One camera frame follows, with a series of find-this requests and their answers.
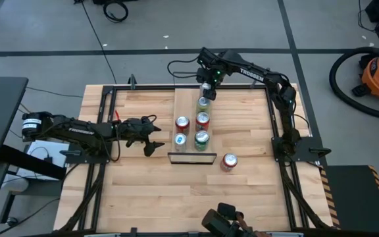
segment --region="wooden board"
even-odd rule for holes
[[[102,86],[86,87],[79,119],[96,121],[101,89]],[[305,116],[299,95],[296,100],[296,113]],[[156,114],[155,125],[162,131],[153,133],[150,139],[166,145],[152,157],[144,157],[143,144],[125,148],[121,142],[120,161],[109,163],[106,169],[97,231],[129,232],[131,227],[137,227],[139,232],[205,232],[201,219],[219,202],[235,205],[255,230],[289,230],[282,181],[272,156],[265,92],[217,93],[212,129],[215,147],[220,149],[215,151],[219,157],[228,152],[238,155],[238,165],[231,173],[220,170],[219,159],[213,165],[170,164],[166,154],[172,147],[173,108],[172,90],[118,92],[116,110],[121,119]],[[300,118],[296,117],[295,123],[302,135],[309,133]],[[115,145],[112,156],[117,156]],[[332,224],[318,169],[306,163],[297,166],[305,199],[325,223]],[[87,165],[80,165],[65,180],[54,229],[64,225],[80,204],[87,169]],[[294,199],[293,203],[299,226]],[[90,219],[88,211],[87,227]]]
[[[173,126],[172,133],[172,150],[169,154],[169,159],[173,162],[189,162],[189,163],[212,163],[215,158],[214,150],[214,134],[213,126],[214,118],[211,117],[212,113],[209,113],[210,116],[210,125],[207,130],[210,136],[209,144],[205,151],[198,151],[195,148],[195,119],[197,116],[197,102],[199,99],[199,89],[175,89],[175,98],[174,98],[174,121],[180,116],[185,116],[189,118],[189,132],[187,135],[186,150],[185,153],[197,153],[199,155],[173,155],[173,153],[179,152],[175,148],[174,137],[176,135],[176,126]]]

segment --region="green soda can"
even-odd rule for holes
[[[195,148],[198,151],[205,151],[209,146],[210,136],[207,131],[199,131],[195,134]]]
[[[205,97],[200,97],[197,101],[197,113],[206,112],[210,109],[210,100]]]

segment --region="soda can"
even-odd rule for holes
[[[207,131],[209,129],[209,124],[210,124],[209,114],[207,114],[206,112],[198,113],[195,123],[197,123],[195,125],[195,130],[197,132],[201,130]]]
[[[197,113],[206,112],[210,109],[210,100],[205,97],[200,97],[197,101]]]
[[[210,84],[208,84],[208,83],[202,83],[201,85],[200,85],[200,97],[203,97],[204,96],[204,90],[209,90],[209,89],[211,89],[211,85]]]
[[[238,158],[233,153],[227,153],[223,156],[222,162],[220,163],[220,168],[224,172],[230,172],[238,163]]]
[[[205,151],[209,146],[210,136],[207,131],[199,131],[195,134],[195,148],[198,151]]]
[[[175,150],[179,152],[185,152],[187,150],[187,136],[184,134],[175,135]]]
[[[188,136],[188,132],[190,131],[190,120],[188,117],[180,116],[175,121],[176,133],[185,134]]]

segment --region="orange shop vacuum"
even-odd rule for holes
[[[379,111],[376,109],[371,109],[363,104],[358,103],[354,99],[344,94],[336,82],[336,73],[339,66],[348,58],[357,55],[366,54],[361,57],[359,61],[359,66],[364,70],[361,75],[362,84],[352,89],[353,95],[356,97],[364,95],[373,95],[379,97],[379,49],[374,47],[360,47],[352,50],[351,52],[342,55],[333,65],[330,70],[330,85],[333,92],[342,101],[348,105],[362,111],[368,115],[379,118]]]

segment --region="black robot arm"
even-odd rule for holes
[[[289,156],[295,153],[295,145],[301,139],[298,130],[295,129],[293,117],[296,91],[286,76],[278,72],[272,72],[268,68],[249,63],[232,50],[226,50],[215,55],[208,49],[202,48],[197,58],[197,63],[202,66],[197,71],[197,81],[211,85],[209,90],[204,90],[203,92],[204,97],[207,99],[215,100],[217,86],[223,82],[226,75],[230,76],[234,72],[265,84],[270,93],[270,98],[279,110],[282,119],[282,150]]]
[[[88,155],[105,153],[105,142],[125,140],[126,147],[145,142],[144,154],[150,156],[155,148],[164,145],[149,141],[150,133],[161,130],[153,125],[150,117],[155,115],[95,124],[48,112],[29,113],[22,117],[22,135],[25,142],[56,138],[78,144]]]

